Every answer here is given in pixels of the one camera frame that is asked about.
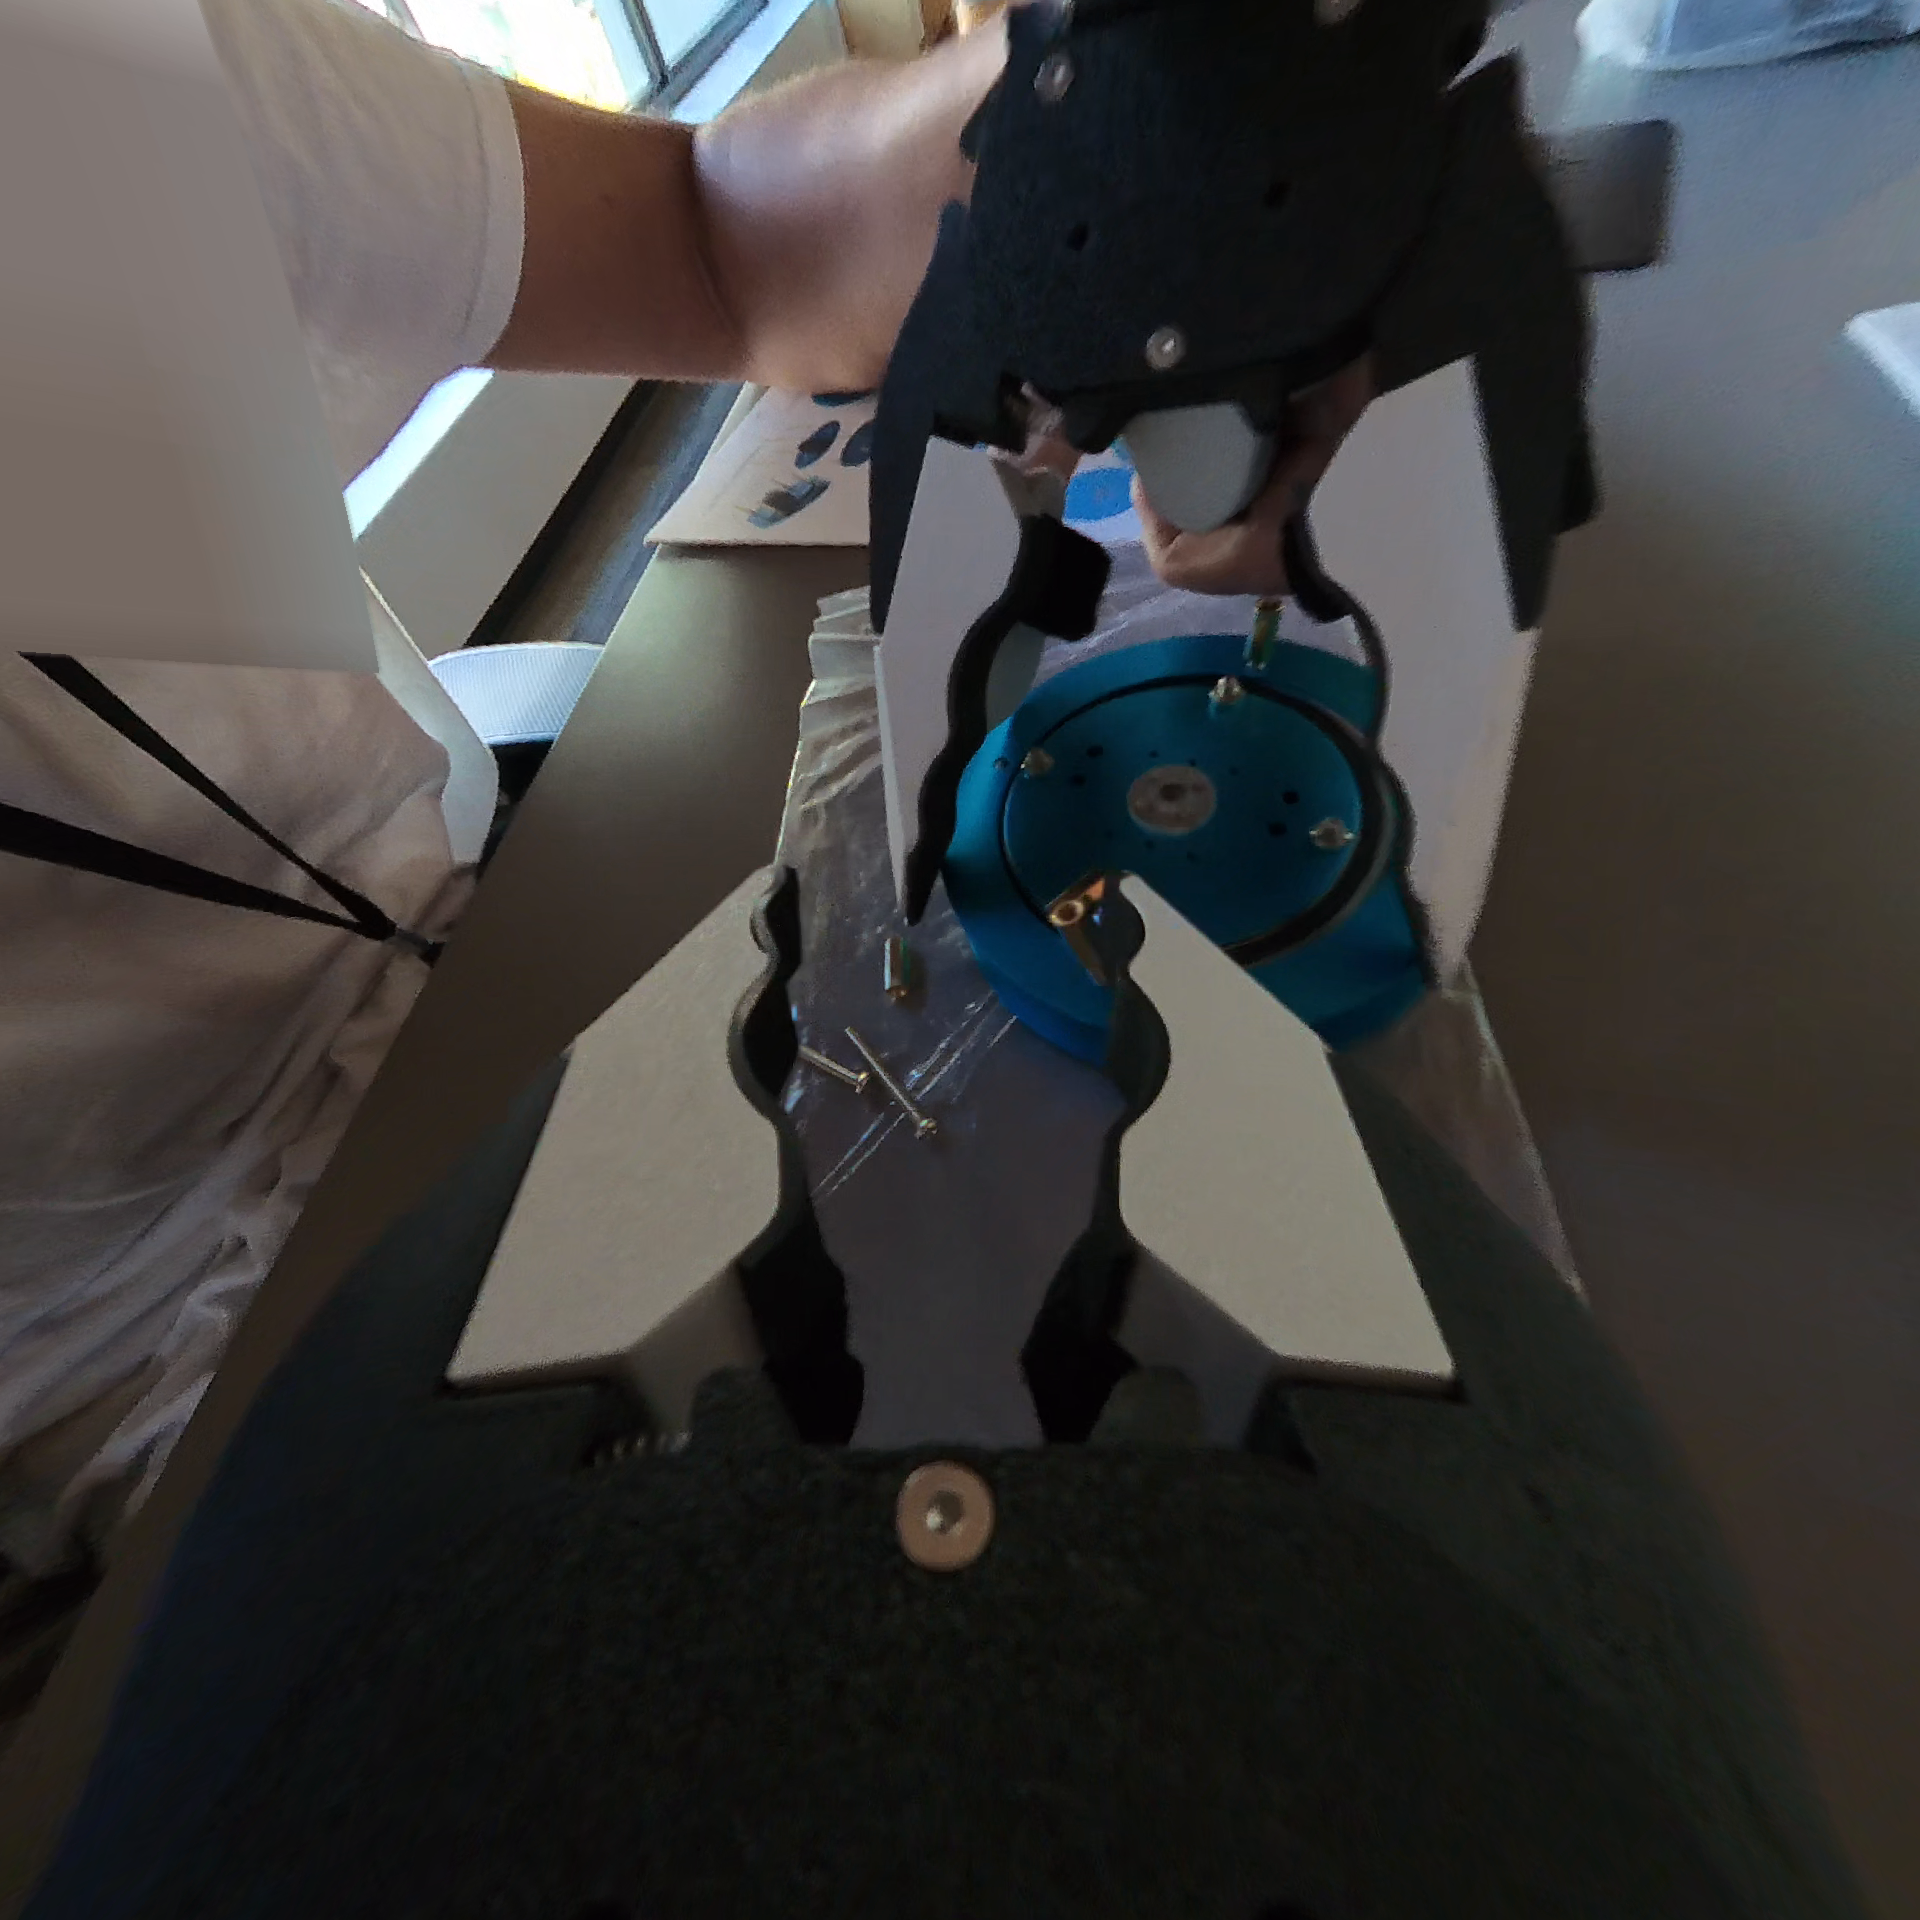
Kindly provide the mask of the grey desk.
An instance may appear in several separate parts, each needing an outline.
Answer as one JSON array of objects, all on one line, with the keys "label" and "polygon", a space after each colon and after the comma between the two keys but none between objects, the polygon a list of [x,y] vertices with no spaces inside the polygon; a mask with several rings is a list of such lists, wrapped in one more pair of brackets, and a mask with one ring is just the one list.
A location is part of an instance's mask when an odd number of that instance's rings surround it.
[{"label": "grey desk", "polygon": [[[1574,2],[1497,44],[1572,126],[1676,126],[1666,256],[1596,282],[1600,511],[1553,574],[1471,948],[1572,1262],[1710,1502],[1797,1713],[1903,1722],[1918,1686],[1918,417],[1842,339],[1918,302],[1918,42],[1650,80],[1574,64]],[[666,945],[613,898],[654,862],[695,695],[790,721],[812,593],[850,561],[669,561],[582,735],[483,886],[492,1079],[511,1095]],[[1014,1358],[1084,1221],[1113,1089],[987,1047],[963,1119],[1035,1200],[1031,1250],[943,1288],[906,1122],[868,1168],[861,1445],[1039,1445]]]}]

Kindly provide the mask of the clear plastic bag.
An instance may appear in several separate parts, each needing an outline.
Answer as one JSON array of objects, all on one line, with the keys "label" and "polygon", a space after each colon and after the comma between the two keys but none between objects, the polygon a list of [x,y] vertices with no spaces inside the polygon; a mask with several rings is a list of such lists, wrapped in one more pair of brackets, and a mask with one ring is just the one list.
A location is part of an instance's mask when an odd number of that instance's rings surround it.
[{"label": "clear plastic bag", "polygon": [[[777,844],[782,863],[800,877],[800,1036],[842,1059],[842,1026],[861,1023],[910,1095],[939,1119],[954,1112],[960,1138],[976,1132],[974,1106],[1039,1119],[1042,1138],[1054,1125],[1089,1128],[1084,1119],[1068,1119],[1068,1106],[1099,1095],[1091,1068],[1019,1032],[940,897],[922,927],[906,935],[917,967],[910,1005],[883,1005],[881,954],[898,932],[898,916],[875,657],[868,586],[820,597]],[[1471,964],[1460,964],[1382,1036],[1361,1044],[1357,1064],[1404,1101],[1574,1294],[1587,1288]]]}]

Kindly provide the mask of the person's left hand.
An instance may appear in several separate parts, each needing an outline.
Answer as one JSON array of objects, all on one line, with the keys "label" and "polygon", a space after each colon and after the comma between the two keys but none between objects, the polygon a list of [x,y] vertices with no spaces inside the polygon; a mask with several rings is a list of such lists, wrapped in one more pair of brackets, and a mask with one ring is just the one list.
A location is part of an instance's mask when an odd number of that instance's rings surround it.
[{"label": "person's left hand", "polygon": [[1142,477],[1133,479],[1139,541],[1149,565],[1167,589],[1203,596],[1291,596],[1284,561],[1287,527],[1312,506],[1324,469],[1377,398],[1377,357],[1357,355],[1287,402],[1280,448],[1263,493],[1232,523],[1213,530],[1185,530],[1164,511]]}]

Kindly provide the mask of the person's left forearm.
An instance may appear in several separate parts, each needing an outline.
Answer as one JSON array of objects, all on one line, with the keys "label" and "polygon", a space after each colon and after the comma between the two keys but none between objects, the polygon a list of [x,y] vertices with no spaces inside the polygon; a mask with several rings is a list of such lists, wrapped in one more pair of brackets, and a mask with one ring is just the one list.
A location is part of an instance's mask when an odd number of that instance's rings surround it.
[{"label": "person's left forearm", "polygon": [[842,60],[687,128],[510,86],[523,270],[492,370],[863,395],[974,189],[963,128],[1006,16],[912,60]]}]

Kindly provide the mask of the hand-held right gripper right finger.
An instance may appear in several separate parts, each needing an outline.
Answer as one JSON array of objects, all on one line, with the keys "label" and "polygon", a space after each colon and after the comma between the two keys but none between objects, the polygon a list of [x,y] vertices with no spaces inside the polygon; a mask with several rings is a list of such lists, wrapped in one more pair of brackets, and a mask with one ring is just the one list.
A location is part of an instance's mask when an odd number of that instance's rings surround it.
[{"label": "hand-held right gripper right finger", "polygon": [[1047,1444],[1157,1380],[1173,1438],[1243,1444],[1270,1389],[1455,1397],[1455,1361],[1327,1051],[1139,877],[1108,877],[1119,1095],[1021,1380]]}]

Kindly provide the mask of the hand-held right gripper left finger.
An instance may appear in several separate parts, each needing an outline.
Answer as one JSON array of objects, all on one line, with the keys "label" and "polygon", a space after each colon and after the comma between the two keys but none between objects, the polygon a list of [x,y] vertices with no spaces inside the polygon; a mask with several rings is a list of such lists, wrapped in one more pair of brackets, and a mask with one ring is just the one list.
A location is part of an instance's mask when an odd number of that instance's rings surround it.
[{"label": "hand-held right gripper left finger", "polygon": [[747,877],[566,1054],[454,1389],[606,1382],[654,1438],[759,1372],[810,1444],[850,1439],[863,1371],[784,1084],[800,877]]}]

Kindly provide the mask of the white assembly guide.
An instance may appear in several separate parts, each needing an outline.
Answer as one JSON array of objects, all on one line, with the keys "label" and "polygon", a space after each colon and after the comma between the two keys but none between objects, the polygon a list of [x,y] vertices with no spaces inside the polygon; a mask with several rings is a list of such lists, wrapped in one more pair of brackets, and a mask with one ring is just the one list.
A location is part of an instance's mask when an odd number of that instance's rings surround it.
[{"label": "white assembly guide", "polygon": [[645,544],[863,544],[875,418],[875,395],[763,395],[708,452]]}]

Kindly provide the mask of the clear bag with grey block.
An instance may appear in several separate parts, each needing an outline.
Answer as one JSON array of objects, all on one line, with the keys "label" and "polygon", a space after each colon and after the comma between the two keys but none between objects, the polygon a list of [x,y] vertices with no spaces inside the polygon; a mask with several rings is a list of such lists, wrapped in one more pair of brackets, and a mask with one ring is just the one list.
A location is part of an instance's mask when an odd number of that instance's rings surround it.
[{"label": "clear bag with grey block", "polygon": [[1587,60],[1637,75],[1706,75],[1918,34],[1918,2],[1585,2]]}]

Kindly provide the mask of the blue round rotating base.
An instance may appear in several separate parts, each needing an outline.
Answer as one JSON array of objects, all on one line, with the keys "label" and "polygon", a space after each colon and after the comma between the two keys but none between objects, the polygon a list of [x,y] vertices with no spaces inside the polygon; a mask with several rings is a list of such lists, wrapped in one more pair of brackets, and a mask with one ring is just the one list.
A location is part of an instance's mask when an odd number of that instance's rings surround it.
[{"label": "blue round rotating base", "polygon": [[956,783],[943,888],[978,973],[1039,1041],[1102,1063],[1113,992],[1051,910],[1139,877],[1332,1051],[1431,988],[1382,686],[1327,651],[1190,632],[1077,658]]}]

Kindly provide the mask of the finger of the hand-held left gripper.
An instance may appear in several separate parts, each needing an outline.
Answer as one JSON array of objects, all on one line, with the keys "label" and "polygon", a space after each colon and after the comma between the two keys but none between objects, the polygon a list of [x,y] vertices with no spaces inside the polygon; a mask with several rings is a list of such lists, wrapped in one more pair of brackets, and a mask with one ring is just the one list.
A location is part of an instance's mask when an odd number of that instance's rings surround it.
[{"label": "finger of the hand-held left gripper", "polygon": [[934,438],[876,640],[886,840],[910,925],[925,918],[954,834],[956,779],[1039,669],[1039,632],[1002,604],[1019,557],[1002,462]]},{"label": "finger of the hand-held left gripper", "polygon": [[1409,882],[1452,983],[1497,862],[1535,626],[1518,626],[1474,363],[1371,402],[1317,491],[1324,577],[1382,640],[1378,750],[1410,805]]}]

